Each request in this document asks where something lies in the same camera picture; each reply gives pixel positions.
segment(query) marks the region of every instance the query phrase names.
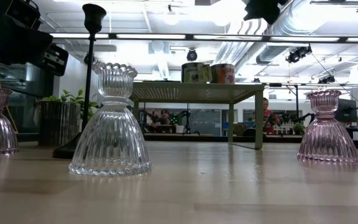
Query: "overhead track light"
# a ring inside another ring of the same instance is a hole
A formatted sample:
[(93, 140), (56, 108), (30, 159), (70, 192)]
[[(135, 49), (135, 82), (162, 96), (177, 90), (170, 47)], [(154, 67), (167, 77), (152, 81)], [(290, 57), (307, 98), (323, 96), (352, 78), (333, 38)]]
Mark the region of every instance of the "overhead track light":
[(297, 63), (299, 60), (312, 53), (311, 47), (298, 47), (297, 50), (291, 51), (289, 56), (285, 59), (288, 63)]

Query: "spotlight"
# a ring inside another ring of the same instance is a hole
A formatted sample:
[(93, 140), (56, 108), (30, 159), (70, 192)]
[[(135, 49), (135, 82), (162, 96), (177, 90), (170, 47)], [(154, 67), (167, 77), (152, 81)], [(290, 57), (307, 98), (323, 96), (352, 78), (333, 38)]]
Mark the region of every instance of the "spotlight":
[(187, 61), (194, 62), (195, 60), (197, 60), (196, 50), (190, 49), (189, 52), (187, 53)]
[(280, 15), (278, 4), (285, 5), (288, 0), (250, 0), (246, 6), (248, 14), (244, 20), (264, 18), (267, 23), (272, 25)]
[(333, 75), (329, 75), (326, 78), (320, 78), (318, 80), (318, 84), (329, 84), (329, 83), (334, 83), (335, 82), (335, 77)]
[(289, 56), (285, 59), (288, 63), (297, 63), (299, 60), (312, 53), (311, 47), (298, 47), (295, 51), (291, 51)]

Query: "table top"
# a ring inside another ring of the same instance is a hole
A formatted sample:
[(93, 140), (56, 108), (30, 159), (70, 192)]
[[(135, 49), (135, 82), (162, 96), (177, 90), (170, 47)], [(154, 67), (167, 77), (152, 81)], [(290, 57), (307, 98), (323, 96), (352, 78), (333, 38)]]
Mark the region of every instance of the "table top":
[(263, 91), (263, 85), (135, 82), (131, 98), (153, 103), (238, 103)]
[(147, 145), (152, 170), (129, 177), (69, 174), (31, 144), (1, 155), (0, 223), (358, 223), (358, 166), (300, 162), (298, 144)]

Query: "tin can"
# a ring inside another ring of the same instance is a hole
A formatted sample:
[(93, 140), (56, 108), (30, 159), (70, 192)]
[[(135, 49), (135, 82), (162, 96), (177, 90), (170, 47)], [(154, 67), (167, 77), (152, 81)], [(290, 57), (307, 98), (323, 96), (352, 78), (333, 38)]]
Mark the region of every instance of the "tin can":
[(223, 63), (211, 66), (212, 83), (234, 84), (234, 65)]

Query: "plant pot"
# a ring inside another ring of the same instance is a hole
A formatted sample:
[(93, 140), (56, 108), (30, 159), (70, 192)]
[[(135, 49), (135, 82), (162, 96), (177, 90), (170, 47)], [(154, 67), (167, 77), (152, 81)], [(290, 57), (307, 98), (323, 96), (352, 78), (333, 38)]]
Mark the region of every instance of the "plant pot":
[(40, 101), (39, 106), (39, 146), (61, 146), (80, 132), (80, 104)]

